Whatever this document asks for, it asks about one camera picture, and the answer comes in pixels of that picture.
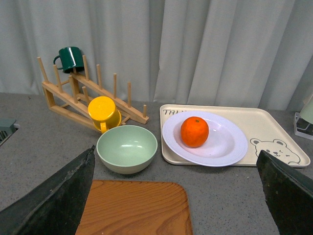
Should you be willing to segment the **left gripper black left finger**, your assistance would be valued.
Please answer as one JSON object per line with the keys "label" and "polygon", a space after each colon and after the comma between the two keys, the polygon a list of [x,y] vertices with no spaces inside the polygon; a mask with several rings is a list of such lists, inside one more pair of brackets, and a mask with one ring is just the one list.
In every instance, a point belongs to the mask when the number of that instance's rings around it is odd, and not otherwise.
{"label": "left gripper black left finger", "polygon": [[90,192],[95,146],[0,212],[2,235],[73,235]]}

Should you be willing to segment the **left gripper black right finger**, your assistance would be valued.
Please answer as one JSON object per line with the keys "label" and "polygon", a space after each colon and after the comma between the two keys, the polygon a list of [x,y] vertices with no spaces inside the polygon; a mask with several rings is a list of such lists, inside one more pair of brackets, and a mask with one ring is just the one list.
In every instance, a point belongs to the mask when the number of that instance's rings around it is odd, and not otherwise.
{"label": "left gripper black right finger", "polygon": [[313,180],[262,150],[257,169],[266,204],[281,235],[313,233]]}

